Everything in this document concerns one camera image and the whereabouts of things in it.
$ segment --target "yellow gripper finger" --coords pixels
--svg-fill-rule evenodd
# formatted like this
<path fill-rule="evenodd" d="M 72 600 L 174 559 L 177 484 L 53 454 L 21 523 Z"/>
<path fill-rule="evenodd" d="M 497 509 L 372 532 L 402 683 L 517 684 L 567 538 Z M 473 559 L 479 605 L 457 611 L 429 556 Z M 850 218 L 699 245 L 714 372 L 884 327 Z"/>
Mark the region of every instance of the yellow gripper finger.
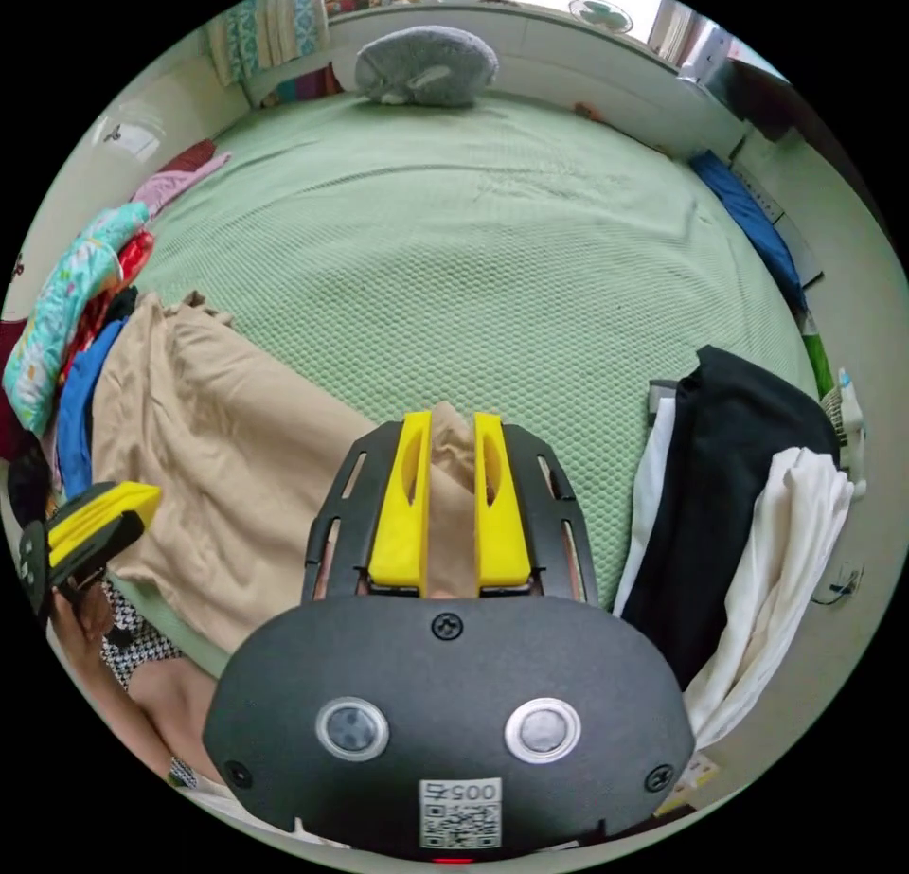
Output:
<path fill-rule="evenodd" d="M 161 502 L 161 490 L 145 483 L 120 483 L 71 515 L 47 533 L 48 561 L 56 567 L 99 530 L 127 511 L 133 511 L 148 529 Z"/>
<path fill-rule="evenodd" d="M 502 420 L 488 413 L 473 418 L 475 439 L 475 549 L 477 595 L 488 587 L 523 587 L 530 558 L 514 489 Z"/>
<path fill-rule="evenodd" d="M 416 587 L 426 596 L 429 554 L 429 459 L 432 414 L 404 415 L 369 560 L 380 587 Z"/>

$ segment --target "beige fabric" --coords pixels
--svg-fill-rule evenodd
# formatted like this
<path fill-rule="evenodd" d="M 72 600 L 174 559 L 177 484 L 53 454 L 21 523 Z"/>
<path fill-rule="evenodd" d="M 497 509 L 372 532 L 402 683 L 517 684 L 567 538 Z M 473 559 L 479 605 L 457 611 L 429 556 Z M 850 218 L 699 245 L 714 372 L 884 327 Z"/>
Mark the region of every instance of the beige fabric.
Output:
<path fill-rule="evenodd" d="M 354 440 L 374 424 L 228 327 L 198 295 L 142 297 L 98 379 L 96 481 L 163 490 L 151 529 L 112 562 L 232 652 L 296 605 L 310 524 Z M 472 433 L 435 411 L 430 589 L 473 595 Z"/>

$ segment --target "pink cloth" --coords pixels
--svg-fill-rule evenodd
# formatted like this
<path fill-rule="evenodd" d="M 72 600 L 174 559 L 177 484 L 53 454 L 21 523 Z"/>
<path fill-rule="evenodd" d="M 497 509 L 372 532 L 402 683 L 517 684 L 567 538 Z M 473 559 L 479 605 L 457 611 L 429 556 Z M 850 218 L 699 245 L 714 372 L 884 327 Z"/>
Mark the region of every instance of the pink cloth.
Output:
<path fill-rule="evenodd" d="M 169 205 L 178 195 L 182 195 L 187 189 L 204 180 L 206 176 L 223 167 L 229 160 L 229 153 L 220 154 L 218 157 L 213 157 L 207 164 L 203 164 L 198 170 L 166 170 L 162 173 L 155 173 L 151 179 L 146 180 L 139 187 L 132 201 L 147 205 L 150 216 L 154 218 L 160 214 L 165 205 Z"/>

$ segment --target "blue cloth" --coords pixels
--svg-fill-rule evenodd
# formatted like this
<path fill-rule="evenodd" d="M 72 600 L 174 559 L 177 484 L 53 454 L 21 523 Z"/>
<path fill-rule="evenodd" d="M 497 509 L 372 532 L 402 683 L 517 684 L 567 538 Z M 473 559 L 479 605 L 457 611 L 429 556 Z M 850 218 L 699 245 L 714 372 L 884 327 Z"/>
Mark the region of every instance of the blue cloth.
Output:
<path fill-rule="evenodd" d="M 713 152 L 698 154 L 689 165 L 757 249 L 790 309 L 805 312 L 808 302 L 789 248 L 745 184 Z"/>
<path fill-rule="evenodd" d="M 104 360 L 126 321 L 122 318 L 104 328 L 92 346 L 73 360 L 63 384 L 57 416 L 57 463 L 67 501 L 92 485 L 92 449 L 85 422 Z"/>

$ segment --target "colorful patterned cloth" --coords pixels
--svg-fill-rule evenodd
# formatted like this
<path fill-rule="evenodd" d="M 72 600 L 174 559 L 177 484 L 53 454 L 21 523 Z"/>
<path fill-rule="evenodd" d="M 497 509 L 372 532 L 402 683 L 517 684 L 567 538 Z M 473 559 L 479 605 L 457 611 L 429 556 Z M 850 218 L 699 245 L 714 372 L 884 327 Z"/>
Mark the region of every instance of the colorful patterned cloth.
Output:
<path fill-rule="evenodd" d="M 102 211 L 45 281 L 3 373 L 3 390 L 24 429 L 40 437 L 57 379 L 88 302 L 122 283 L 117 252 L 149 219 L 142 203 Z"/>
<path fill-rule="evenodd" d="M 244 0 L 212 19 L 205 31 L 224 85 L 329 46 L 325 0 Z"/>
<path fill-rule="evenodd" d="M 76 327 L 76 334 L 64 355 L 63 368 L 60 373 L 60 387 L 66 381 L 76 357 L 91 347 L 92 342 L 100 334 L 107 321 L 107 308 L 114 301 L 114 297 L 133 283 L 136 275 L 152 257 L 153 248 L 154 237 L 152 234 L 147 230 L 140 230 L 120 250 L 117 255 L 117 261 L 120 263 L 120 276 L 122 279 L 116 286 L 111 286 L 86 304 L 79 319 L 79 324 Z"/>

